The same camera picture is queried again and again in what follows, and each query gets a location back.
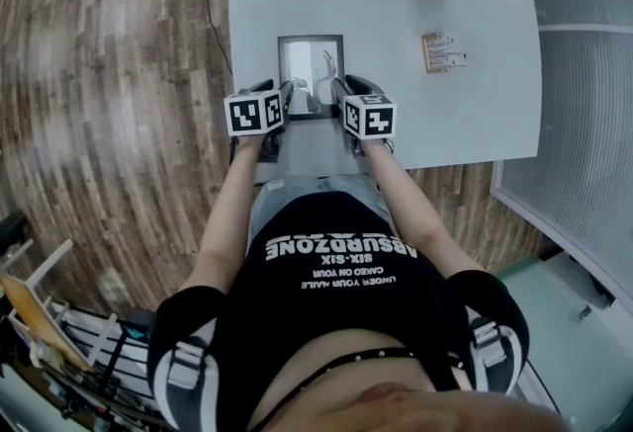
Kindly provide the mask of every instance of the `white cube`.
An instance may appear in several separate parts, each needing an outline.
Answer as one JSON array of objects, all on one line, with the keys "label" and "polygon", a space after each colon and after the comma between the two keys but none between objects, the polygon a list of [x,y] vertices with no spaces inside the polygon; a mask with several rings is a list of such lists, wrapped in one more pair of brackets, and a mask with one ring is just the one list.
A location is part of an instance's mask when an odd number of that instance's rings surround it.
[{"label": "white cube", "polygon": [[278,89],[225,98],[226,127],[230,136],[268,133],[284,123]]},{"label": "white cube", "polygon": [[343,98],[347,131],[361,140],[396,136],[398,106],[387,95],[352,95]]}]

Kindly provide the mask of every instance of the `cable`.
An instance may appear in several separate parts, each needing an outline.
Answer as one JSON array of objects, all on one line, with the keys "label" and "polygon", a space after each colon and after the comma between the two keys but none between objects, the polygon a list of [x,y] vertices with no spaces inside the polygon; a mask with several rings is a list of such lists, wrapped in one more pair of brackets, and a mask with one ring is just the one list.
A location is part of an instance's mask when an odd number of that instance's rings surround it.
[{"label": "cable", "polygon": [[214,26],[214,23],[211,20],[211,1],[210,0],[207,0],[207,17],[209,18],[209,24],[211,25],[211,29],[214,31],[214,35],[216,36],[216,43],[218,44],[218,47],[222,51],[222,56],[225,57],[226,68],[228,68],[228,71],[230,72],[230,76],[232,77],[233,69],[230,66],[230,61],[228,60],[228,56],[226,55],[225,48],[223,47],[222,42],[220,41],[220,35],[218,34],[218,29]]}]

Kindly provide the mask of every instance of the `shoulder strap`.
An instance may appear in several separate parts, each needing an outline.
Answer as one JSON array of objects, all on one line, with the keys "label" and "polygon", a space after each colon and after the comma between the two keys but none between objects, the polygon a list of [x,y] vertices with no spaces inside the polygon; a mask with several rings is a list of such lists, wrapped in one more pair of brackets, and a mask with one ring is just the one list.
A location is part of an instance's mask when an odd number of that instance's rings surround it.
[{"label": "shoulder strap", "polygon": [[471,356],[477,391],[510,393],[521,372],[522,350],[513,329],[466,306],[473,334]]},{"label": "shoulder strap", "polygon": [[152,391],[160,412],[175,430],[217,430],[219,370],[215,358],[206,349],[215,326],[213,319],[186,342],[178,342],[156,367]]}]

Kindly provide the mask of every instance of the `shorts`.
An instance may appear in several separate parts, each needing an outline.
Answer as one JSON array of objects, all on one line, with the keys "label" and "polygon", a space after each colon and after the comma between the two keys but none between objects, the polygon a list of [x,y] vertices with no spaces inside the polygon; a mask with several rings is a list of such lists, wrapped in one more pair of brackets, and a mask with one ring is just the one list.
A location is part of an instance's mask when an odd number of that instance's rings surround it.
[{"label": "shorts", "polygon": [[383,196],[376,183],[368,175],[337,175],[317,179],[314,177],[289,176],[285,179],[270,181],[262,186],[250,212],[248,247],[255,235],[279,211],[293,200],[314,193],[343,192],[351,195],[360,203],[384,219],[396,233],[391,214],[385,205]]}]

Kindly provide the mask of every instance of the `black t-shirt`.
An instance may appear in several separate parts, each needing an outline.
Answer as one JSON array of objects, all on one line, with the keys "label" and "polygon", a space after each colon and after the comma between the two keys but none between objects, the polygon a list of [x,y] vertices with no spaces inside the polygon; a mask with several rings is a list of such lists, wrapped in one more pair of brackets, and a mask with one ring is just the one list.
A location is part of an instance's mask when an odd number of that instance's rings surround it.
[{"label": "black t-shirt", "polygon": [[[207,325],[211,335],[201,334],[194,343],[202,339],[212,357],[208,361],[217,368],[217,388],[205,392],[217,392],[217,407],[195,419],[215,419],[220,431],[246,430],[284,364],[308,342],[336,330],[391,335],[414,354],[437,390],[455,389],[449,353],[464,361],[470,376],[473,371],[466,305],[513,329],[524,362],[527,326],[497,278],[465,271],[445,280],[424,255],[394,237],[381,217],[353,197],[300,197],[257,234],[226,296],[196,287],[160,306],[149,348],[149,385],[156,394],[159,380],[166,378],[167,362],[156,372],[161,359]],[[166,398],[180,424],[176,414],[184,397],[178,396],[177,403]],[[192,419],[190,411],[182,414]]]}]

